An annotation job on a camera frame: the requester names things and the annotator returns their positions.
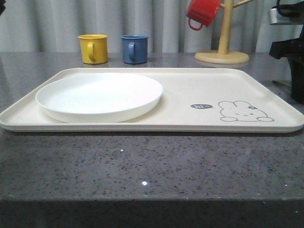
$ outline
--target granite countertop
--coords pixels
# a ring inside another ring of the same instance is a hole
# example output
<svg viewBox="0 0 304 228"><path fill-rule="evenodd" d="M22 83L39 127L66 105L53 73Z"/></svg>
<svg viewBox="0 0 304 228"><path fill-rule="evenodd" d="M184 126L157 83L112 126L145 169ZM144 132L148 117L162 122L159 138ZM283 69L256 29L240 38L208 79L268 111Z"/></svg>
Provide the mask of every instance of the granite countertop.
<svg viewBox="0 0 304 228"><path fill-rule="evenodd" d="M154 53L148 63L133 66L110 53L108 63L93 66L83 64L79 53L0 53L0 111L68 68L218 67L193 56ZM304 113L289 88L272 83L291 79L287 59L251 54L248 63L222 67L245 71ZM92 200L304 200L304 132L0 129L0 201Z"/></svg>

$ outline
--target white curtain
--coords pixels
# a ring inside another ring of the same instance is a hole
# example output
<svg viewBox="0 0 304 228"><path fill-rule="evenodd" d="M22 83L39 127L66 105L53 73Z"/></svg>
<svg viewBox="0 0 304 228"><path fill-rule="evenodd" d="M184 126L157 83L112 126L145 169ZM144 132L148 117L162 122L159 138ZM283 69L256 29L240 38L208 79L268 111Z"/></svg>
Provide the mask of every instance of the white curtain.
<svg viewBox="0 0 304 228"><path fill-rule="evenodd" d="M0 16L0 51L79 52L77 36L81 34L107 34L109 52L121 52L123 34L148 35L149 52L217 49L223 9L219 9L211 26L194 31L186 17L190 2L7 0ZM281 0L281 4L297 2L300 0ZM299 36L301 25L269 25L267 12L275 3L254 0L234 9L229 50L269 52L273 41Z"/></svg>

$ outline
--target mug stand base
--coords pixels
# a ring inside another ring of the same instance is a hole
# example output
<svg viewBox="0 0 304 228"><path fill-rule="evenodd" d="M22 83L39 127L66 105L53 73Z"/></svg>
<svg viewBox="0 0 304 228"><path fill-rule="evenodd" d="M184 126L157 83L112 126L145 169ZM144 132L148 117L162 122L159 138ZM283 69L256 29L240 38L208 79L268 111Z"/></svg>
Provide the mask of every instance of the mug stand base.
<svg viewBox="0 0 304 228"><path fill-rule="evenodd" d="M226 55L221 55L218 50L207 50L197 52L194 57L199 61L220 64L237 64L249 61L247 54L237 51L228 51Z"/></svg>

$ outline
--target tray rim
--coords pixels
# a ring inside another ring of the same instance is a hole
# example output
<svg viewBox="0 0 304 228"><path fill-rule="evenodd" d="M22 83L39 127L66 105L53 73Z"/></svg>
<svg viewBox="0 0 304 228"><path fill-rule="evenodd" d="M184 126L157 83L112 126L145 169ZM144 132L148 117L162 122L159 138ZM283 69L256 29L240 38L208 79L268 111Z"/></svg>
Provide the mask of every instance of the tray rim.
<svg viewBox="0 0 304 228"><path fill-rule="evenodd" d="M26 100L29 96L33 95L33 93L36 93L40 88L44 87L45 85L62 79L65 74L68 73L79 73L79 71L86 71L86 73L99 73L98 71L119 71L119 70L126 70L126 73L138 73L137 71L144 71L143 73L150 73L151 70L153 72L157 71L156 73L166 73L165 71L178 71L178 72L173 72L173 73L180 73L181 71L186 71L186 70L192 70L195 71L194 73L202 73L199 71L204 71L203 73L212 73L214 71L226 71L226 73L233 73L233 72L238 72L238 74L243 74L244 76L248 77L247 79L251 80L253 83L256 85L260 86L263 88L265 91L271 92L267 87L262 85L260 82L252 78L250 75L248 75L246 72L239 70L239 69L233 69L233 68L193 68L193 67L183 67L183 68L169 68L169 67L94 67L94 68L82 68L82 67L76 67L76 68L69 68L69 69L64 69L53 75L51 78L46 80L44 83L40 84L37 86L35 89L30 91L28 94L23 96L21 99L10 105L8 108L3 110L0 113L0 126L6 130L9 131L14 131L14 132L214 132L214 133L291 133L295 132L297 130L300 130L304 126L304 115L292 107L290 104L288 104L286 101L284 101L282 98L279 96L275 95L273 92L273 95L275 96L276 99L278 99L280 102L285 103L288 105L293 112L297 113L301 118L302 121L299 122L298 124L291 125L286 129L282 130L282 127L280 126L274 126L274 127L269 127L269 126L259 126L255 127L256 129L260 129L259 131L255 130L242 130L242 129L236 129L233 130L233 126L227 126L223 124L218 124L218 125L213 125L213 124L150 124L150 123L50 123L50 124L35 124L35 123L25 123L25 124L10 124L10 123L5 123L2 120L2 117L11 109L16 108L18 105L21 105L21 103Z"/></svg>

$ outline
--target white plate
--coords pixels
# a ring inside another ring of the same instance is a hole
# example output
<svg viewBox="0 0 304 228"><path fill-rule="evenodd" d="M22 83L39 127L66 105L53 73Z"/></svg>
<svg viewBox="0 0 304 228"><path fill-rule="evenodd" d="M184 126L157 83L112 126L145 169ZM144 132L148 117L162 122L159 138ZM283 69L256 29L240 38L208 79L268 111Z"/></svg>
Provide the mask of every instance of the white plate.
<svg viewBox="0 0 304 228"><path fill-rule="evenodd" d="M36 93L44 112L66 123L116 123L152 110L162 86L125 73L83 74L50 83Z"/></svg>

